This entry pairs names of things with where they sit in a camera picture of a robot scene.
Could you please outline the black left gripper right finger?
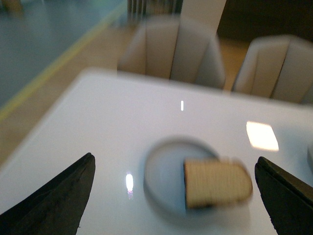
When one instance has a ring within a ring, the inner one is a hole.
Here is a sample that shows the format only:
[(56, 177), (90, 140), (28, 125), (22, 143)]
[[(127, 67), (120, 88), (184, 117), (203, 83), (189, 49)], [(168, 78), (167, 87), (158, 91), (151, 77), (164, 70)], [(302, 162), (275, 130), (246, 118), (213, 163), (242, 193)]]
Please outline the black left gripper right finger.
[(265, 157), (255, 165), (255, 180), (279, 235), (313, 233), (313, 187)]

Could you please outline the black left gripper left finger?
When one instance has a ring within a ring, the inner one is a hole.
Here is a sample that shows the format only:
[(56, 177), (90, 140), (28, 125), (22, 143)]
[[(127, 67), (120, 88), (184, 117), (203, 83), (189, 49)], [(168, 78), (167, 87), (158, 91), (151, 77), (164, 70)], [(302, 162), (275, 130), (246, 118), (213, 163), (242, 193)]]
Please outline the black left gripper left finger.
[(0, 216), (2, 235), (74, 235), (87, 206), (95, 157), (87, 153)]

